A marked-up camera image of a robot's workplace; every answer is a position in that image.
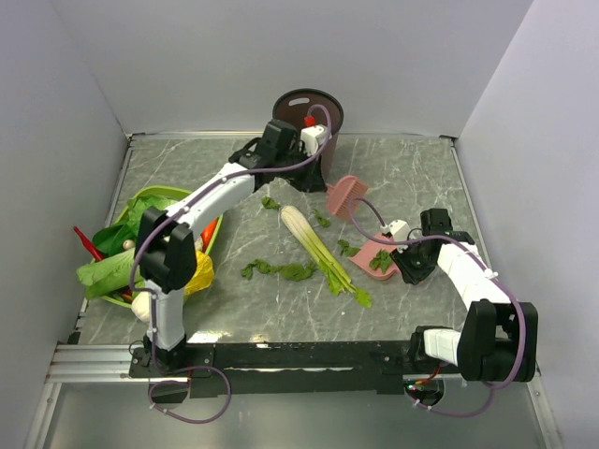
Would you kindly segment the pink hand brush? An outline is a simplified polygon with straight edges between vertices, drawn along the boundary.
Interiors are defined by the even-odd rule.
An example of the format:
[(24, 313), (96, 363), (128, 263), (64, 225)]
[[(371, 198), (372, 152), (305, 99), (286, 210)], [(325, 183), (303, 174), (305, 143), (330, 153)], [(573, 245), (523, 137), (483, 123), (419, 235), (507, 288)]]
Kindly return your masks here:
[(349, 200), (355, 196), (364, 196), (368, 184), (354, 175), (341, 177), (336, 183), (327, 185), (327, 209), (335, 217), (350, 221), (350, 211), (356, 207), (349, 206)]

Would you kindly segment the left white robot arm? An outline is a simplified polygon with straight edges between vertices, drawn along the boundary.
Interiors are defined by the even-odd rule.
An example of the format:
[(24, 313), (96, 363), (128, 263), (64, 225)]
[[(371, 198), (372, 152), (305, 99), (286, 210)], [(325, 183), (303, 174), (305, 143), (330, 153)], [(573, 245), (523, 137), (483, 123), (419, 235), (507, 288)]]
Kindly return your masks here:
[(183, 369), (184, 287), (197, 269), (195, 242), (214, 219), (280, 178), (294, 189), (324, 192), (320, 156), (331, 127), (305, 118), (298, 129), (273, 119), (263, 134), (235, 151), (209, 181), (175, 205), (143, 212), (135, 248), (133, 273), (141, 275), (150, 299), (150, 323), (144, 345), (152, 365), (172, 376)]

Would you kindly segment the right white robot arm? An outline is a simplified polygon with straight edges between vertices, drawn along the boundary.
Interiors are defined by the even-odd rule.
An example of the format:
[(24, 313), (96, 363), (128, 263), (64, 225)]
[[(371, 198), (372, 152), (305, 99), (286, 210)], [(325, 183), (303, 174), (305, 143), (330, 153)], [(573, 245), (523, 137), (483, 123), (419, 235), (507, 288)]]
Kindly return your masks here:
[(440, 362), (458, 368), (466, 381), (528, 383), (535, 373), (538, 312), (513, 303), (482, 261), (474, 239), (453, 228), (446, 209), (420, 213), (422, 236), (391, 253), (402, 280), (418, 285), (440, 269), (458, 292), (467, 315), (460, 331), (418, 326), (408, 358), (419, 372)]

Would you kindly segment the pink dustpan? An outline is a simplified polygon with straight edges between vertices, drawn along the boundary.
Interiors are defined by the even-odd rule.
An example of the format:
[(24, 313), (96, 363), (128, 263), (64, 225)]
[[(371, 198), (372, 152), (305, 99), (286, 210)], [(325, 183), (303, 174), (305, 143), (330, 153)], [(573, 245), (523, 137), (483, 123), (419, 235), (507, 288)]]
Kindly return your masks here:
[(390, 258), (394, 247), (368, 239), (349, 260), (376, 281), (386, 281), (400, 269)]

